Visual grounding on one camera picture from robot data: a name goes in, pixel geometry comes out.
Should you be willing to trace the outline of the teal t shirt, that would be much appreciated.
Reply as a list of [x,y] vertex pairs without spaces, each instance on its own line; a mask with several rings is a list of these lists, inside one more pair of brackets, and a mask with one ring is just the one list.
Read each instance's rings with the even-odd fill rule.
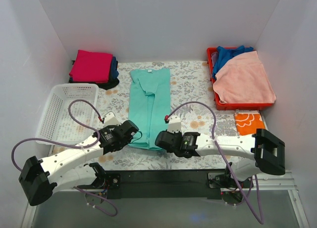
[[167,129],[164,118],[171,110],[170,69],[135,69],[130,76],[128,119],[142,133],[141,138],[130,143],[130,146],[159,150],[155,140],[159,132]]

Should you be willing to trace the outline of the white plastic basket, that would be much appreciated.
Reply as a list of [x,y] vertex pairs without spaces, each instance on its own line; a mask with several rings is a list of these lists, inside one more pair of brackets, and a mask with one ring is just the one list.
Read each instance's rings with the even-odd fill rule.
[[96,106],[99,87],[95,84],[61,84],[52,88],[40,119],[36,138],[78,144],[93,131],[77,124],[69,115],[71,102],[83,99]]

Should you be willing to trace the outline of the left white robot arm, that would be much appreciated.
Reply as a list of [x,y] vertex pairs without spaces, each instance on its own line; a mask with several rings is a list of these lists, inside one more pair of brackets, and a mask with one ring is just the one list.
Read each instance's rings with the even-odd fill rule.
[[139,128],[130,120],[107,125],[90,137],[54,156],[26,160],[19,182],[31,206],[47,201],[54,193],[75,186],[103,188],[109,185],[105,170],[89,161],[128,145]]

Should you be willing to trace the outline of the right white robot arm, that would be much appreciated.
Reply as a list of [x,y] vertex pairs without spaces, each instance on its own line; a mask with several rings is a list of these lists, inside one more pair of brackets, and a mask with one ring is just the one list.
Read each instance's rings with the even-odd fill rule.
[[257,129],[255,134],[245,136],[219,136],[215,139],[198,132],[161,131],[155,145],[178,157],[191,158],[207,155],[241,157],[231,171],[224,174],[229,187],[235,187],[247,178],[265,173],[285,174],[285,143],[266,129]]

